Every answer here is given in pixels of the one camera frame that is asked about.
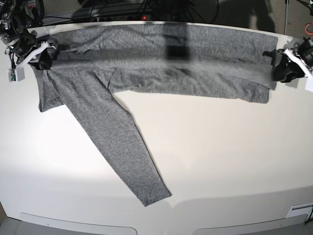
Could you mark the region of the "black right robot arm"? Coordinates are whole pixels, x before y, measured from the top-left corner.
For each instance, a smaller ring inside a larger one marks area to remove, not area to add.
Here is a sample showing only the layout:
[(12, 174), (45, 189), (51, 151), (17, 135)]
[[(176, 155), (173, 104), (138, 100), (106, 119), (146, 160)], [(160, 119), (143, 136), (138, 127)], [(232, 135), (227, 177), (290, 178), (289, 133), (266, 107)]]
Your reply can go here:
[(44, 2), (35, 1), (31, 14), (27, 10), (27, 0), (2, 0), (0, 2), (0, 40), (6, 45), (9, 56), (9, 76), (30, 64), (38, 70), (48, 70), (52, 66), (57, 46), (47, 35), (38, 37), (31, 27), (42, 26), (45, 16)]

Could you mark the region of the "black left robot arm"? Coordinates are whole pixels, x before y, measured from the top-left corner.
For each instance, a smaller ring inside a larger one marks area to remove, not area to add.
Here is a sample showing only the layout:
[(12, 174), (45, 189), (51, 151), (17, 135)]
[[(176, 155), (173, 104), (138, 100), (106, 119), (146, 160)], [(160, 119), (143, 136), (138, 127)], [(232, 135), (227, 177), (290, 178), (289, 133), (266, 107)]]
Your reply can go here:
[(305, 32), (309, 36), (304, 37), (303, 42), (294, 43), (293, 47), (285, 47), (263, 54), (272, 58), (273, 69), (271, 79), (274, 82), (290, 83), (298, 78), (313, 78), (313, 40), (312, 32), (308, 32), (309, 24), (305, 26)]

